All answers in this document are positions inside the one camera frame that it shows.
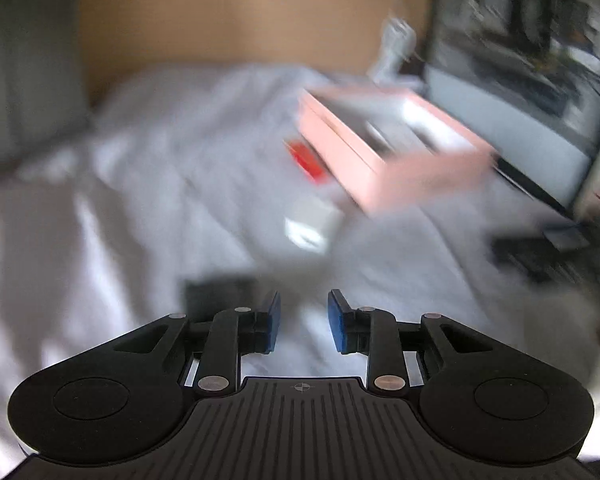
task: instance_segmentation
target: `wooden wall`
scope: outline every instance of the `wooden wall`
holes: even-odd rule
[[[422,36],[430,0],[405,0]],[[363,73],[390,0],[79,0],[88,91],[161,61],[294,62]]]

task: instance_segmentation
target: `pink box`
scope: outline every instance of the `pink box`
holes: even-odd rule
[[[370,124],[406,124],[434,150],[383,152]],[[404,88],[332,87],[305,92],[302,136],[367,213],[476,185],[494,149],[471,130]]]

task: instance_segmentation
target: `bed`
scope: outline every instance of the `bed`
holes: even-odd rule
[[[276,350],[244,358],[244,375],[364,376],[366,358],[331,338],[326,296],[340,288],[354,306],[404,321],[440,312],[571,373],[596,403],[582,457],[600,458],[595,310],[489,259],[491,234],[533,232],[558,218],[550,208],[494,173],[377,219],[353,212],[325,256],[285,237],[312,184],[283,141],[298,137],[301,89],[330,79],[301,66],[154,68],[113,91],[78,139],[0,179],[0,478],[24,457],[6,418],[20,381],[181,311],[184,283],[222,276],[282,294]]]

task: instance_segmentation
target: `black object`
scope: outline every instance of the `black object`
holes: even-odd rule
[[[222,276],[205,282],[186,282],[184,305],[187,319],[211,321],[221,310],[243,306],[255,308],[258,282],[249,276]]]
[[[539,110],[554,117],[561,117],[571,100],[579,98],[577,89],[568,78],[552,77],[531,78],[527,74],[508,70],[498,63],[498,56],[493,56],[487,50],[474,52],[474,72],[481,79],[495,82],[516,92],[533,103]]]
[[[519,267],[534,282],[571,282],[600,276],[600,219],[548,225],[536,236],[496,237],[498,264]]]
[[[279,307],[275,296],[212,323],[163,318],[33,375],[9,417],[40,453],[8,479],[594,478],[574,458],[593,416],[584,388],[439,314],[396,322],[334,290],[336,347],[368,355],[367,388],[359,378],[239,388],[239,356],[273,348]],[[403,351],[418,352],[424,386],[410,386]]]
[[[580,0],[554,0],[555,39],[593,54],[594,43],[587,37],[590,6]]]
[[[540,54],[549,49],[551,0],[512,0],[509,34],[522,52]]]
[[[513,183],[514,187],[524,190],[524,192],[528,193],[532,197],[537,198],[541,202],[544,202],[561,215],[565,217],[568,216],[568,211],[560,202],[549,195],[544,189],[538,186],[538,184],[536,184],[520,170],[517,170],[515,167],[509,164],[501,156],[496,158],[495,164],[497,170],[505,175],[507,180],[509,180],[510,183]]]

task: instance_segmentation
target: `wrinkled fabric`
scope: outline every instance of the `wrinkled fabric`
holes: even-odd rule
[[[301,89],[328,82],[295,66],[162,67],[115,91],[92,132],[0,182],[0,478],[23,459],[6,417],[20,381],[182,311],[185,280],[255,276],[282,294],[275,352],[245,357],[244,375],[364,377],[366,358],[331,338],[326,296],[340,288],[352,306],[440,312],[600,377],[584,299],[491,263],[491,235],[558,218],[496,174],[374,219],[353,209],[326,256],[285,238],[313,187],[283,141],[298,137]]]

